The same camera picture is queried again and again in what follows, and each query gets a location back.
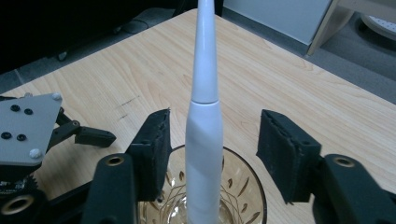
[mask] floor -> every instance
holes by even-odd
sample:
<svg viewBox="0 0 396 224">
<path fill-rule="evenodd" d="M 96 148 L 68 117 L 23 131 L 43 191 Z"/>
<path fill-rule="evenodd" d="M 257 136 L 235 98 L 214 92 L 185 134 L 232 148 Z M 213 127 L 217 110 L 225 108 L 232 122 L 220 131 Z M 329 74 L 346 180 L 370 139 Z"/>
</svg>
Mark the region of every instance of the floor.
<svg viewBox="0 0 396 224">
<path fill-rule="evenodd" d="M 117 35 L 109 32 L 90 44 L 70 49 L 63 62 L 59 62 L 56 57 L 43 58 L 4 73 L 0 75 L 0 93 L 12 90 L 23 83 L 168 20 L 172 14 L 172 9 L 149 9 L 125 24 Z M 224 8 L 223 18 L 396 104 L 396 41 L 377 35 L 370 30 L 359 31 L 361 20 L 358 13 L 354 14 L 340 32 L 309 57 L 305 56 L 308 46 L 227 8 Z"/>
</svg>

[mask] black mechanical part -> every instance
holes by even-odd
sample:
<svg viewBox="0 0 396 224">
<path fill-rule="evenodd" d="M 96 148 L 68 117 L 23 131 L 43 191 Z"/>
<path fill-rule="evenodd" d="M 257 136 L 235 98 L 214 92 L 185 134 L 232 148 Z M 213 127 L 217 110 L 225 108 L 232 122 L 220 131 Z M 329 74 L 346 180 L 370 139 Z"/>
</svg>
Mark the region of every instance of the black mechanical part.
<svg viewBox="0 0 396 224">
<path fill-rule="evenodd" d="M 81 221 L 91 182 L 72 189 L 49 201 L 53 220 L 51 223 L 76 224 Z"/>
<path fill-rule="evenodd" d="M 358 161 L 327 155 L 320 166 L 320 180 L 330 201 L 319 201 L 332 205 L 339 223 L 396 223 L 396 204 Z"/>
<path fill-rule="evenodd" d="M 169 116 L 169 109 L 149 115 L 125 152 L 134 161 L 139 202 L 152 202 L 161 195 L 172 152 Z"/>
<path fill-rule="evenodd" d="M 28 175 L 16 182 L 0 181 L 0 200 L 10 194 L 31 189 L 37 189 L 37 182 L 35 182 L 32 175 Z"/>
<path fill-rule="evenodd" d="M 308 202 L 310 169 L 318 164 L 320 143 L 288 117 L 262 111 L 257 156 L 274 179 L 285 203 Z"/>
<path fill-rule="evenodd" d="M 47 197 L 41 190 L 20 191 L 0 200 L 0 223 L 47 224 L 51 221 L 48 209 Z"/>
<path fill-rule="evenodd" d="M 61 126 L 61 125 L 64 125 L 70 121 L 72 121 L 72 120 L 64 114 L 64 108 L 61 107 L 59 109 L 58 117 L 56 118 L 56 123 Z"/>
<path fill-rule="evenodd" d="M 62 141 L 71 137 L 73 134 L 78 132 L 79 122 L 72 120 L 64 125 L 61 125 L 52 131 L 52 136 L 49 140 L 49 146 L 47 151 L 49 151 L 53 146 L 60 144 Z"/>
<path fill-rule="evenodd" d="M 81 224 L 137 223 L 136 185 L 132 170 L 132 158 L 126 154 L 109 155 L 98 162 Z"/>
<path fill-rule="evenodd" d="M 6 224 L 137 223 L 138 198 L 154 201 L 163 188 L 171 152 L 169 114 L 169 109 L 151 114 L 133 140 L 134 144 L 129 146 L 128 153 L 110 155 L 98 162 L 92 182 L 50 202 L 45 197 L 35 196 L 35 204 L 32 204 L 28 215 L 24 209 L 20 210 L 21 213 L 15 212 L 12 219 L 0 214 L 0 223 L 3 223 L 1 220 Z M 40 195 L 40 191 L 19 191 L 4 201 L 19 200 L 22 194 Z"/>
<path fill-rule="evenodd" d="M 80 127 L 75 137 L 76 144 L 95 147 L 110 147 L 115 140 L 113 133 L 89 127 Z"/>
<path fill-rule="evenodd" d="M 396 223 L 393 193 L 381 189 L 358 161 L 322 158 L 319 152 L 320 145 L 290 119 L 262 111 L 257 155 L 286 203 L 308 202 L 313 193 L 318 224 Z"/>
<path fill-rule="evenodd" d="M 15 183 L 23 180 L 32 172 L 41 167 L 41 163 L 36 166 L 21 166 L 21 165 L 1 165 L 0 166 L 0 181 Z"/>
<path fill-rule="evenodd" d="M 17 98 L 0 96 L 0 102 L 14 99 Z M 25 108 L 22 113 L 33 116 L 34 111 L 31 108 Z M 18 112 L 21 110 L 21 105 L 13 104 L 10 106 L 10 110 Z M 47 152 L 50 150 L 50 148 L 61 143 L 63 140 L 71 137 L 72 135 L 76 136 L 75 143 L 96 147 L 109 147 L 116 140 L 116 136 L 108 131 L 89 127 L 81 127 L 78 121 L 71 120 L 64 114 L 64 109 L 62 107 L 58 112 L 56 123 L 59 125 L 59 127 L 52 131 L 49 144 L 46 146 Z M 0 140 L 15 138 L 19 142 L 23 142 L 29 137 L 25 133 L 15 133 L 14 135 L 15 136 L 9 132 L 2 132 Z M 41 163 L 35 165 L 1 164 L 0 181 L 2 181 L 3 186 L 0 188 L 0 195 L 2 194 L 1 191 L 5 188 L 5 186 L 19 186 L 20 184 L 18 183 L 24 182 L 26 178 L 28 178 L 29 175 L 39 167 L 41 167 Z"/>
</svg>

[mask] white wall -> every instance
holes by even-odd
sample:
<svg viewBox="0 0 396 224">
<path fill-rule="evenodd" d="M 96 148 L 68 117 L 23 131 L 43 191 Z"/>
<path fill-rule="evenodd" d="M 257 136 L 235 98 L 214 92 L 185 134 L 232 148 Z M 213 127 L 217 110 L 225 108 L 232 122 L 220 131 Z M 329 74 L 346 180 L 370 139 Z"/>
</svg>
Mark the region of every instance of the white wall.
<svg viewBox="0 0 396 224">
<path fill-rule="evenodd" d="M 224 0 L 224 6 L 310 45 L 331 0 Z"/>
</svg>

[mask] clear glass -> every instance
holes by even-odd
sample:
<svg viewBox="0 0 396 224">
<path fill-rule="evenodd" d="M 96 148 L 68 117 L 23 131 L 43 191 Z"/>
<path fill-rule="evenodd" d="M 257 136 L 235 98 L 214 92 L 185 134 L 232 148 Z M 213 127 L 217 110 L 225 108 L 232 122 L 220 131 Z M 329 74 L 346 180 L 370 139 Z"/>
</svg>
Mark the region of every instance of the clear glass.
<svg viewBox="0 0 396 224">
<path fill-rule="evenodd" d="M 177 147 L 169 158 L 162 197 L 139 203 L 140 223 L 187 223 L 185 148 Z M 228 148 L 223 150 L 219 223 L 266 223 L 267 206 L 262 183 L 253 169 Z"/>
</svg>

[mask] white object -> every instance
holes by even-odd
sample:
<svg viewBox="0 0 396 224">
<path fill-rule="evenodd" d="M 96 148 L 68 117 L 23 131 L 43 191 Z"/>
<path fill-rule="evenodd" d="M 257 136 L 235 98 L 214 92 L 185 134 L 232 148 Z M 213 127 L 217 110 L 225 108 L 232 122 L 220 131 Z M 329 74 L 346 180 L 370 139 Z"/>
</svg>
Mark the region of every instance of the white object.
<svg viewBox="0 0 396 224">
<path fill-rule="evenodd" d="M 361 15 L 363 22 L 374 32 L 396 40 L 396 23 L 384 21 L 374 16 Z"/>
<path fill-rule="evenodd" d="M 223 148 L 213 0 L 199 0 L 194 72 L 186 128 L 187 219 L 219 222 Z"/>
<path fill-rule="evenodd" d="M 40 158 L 41 157 L 41 151 L 40 151 L 40 149 L 38 149 L 38 148 L 34 148 L 34 149 L 32 149 L 32 150 L 30 150 L 30 152 L 29 152 L 29 156 L 32 158 L 32 159 L 38 159 L 38 158 Z"/>
<path fill-rule="evenodd" d="M 224 6 L 309 45 L 330 0 L 224 0 Z"/>
<path fill-rule="evenodd" d="M 62 95 L 59 92 L 55 92 L 52 94 L 52 99 L 54 100 L 62 100 Z"/>
</svg>

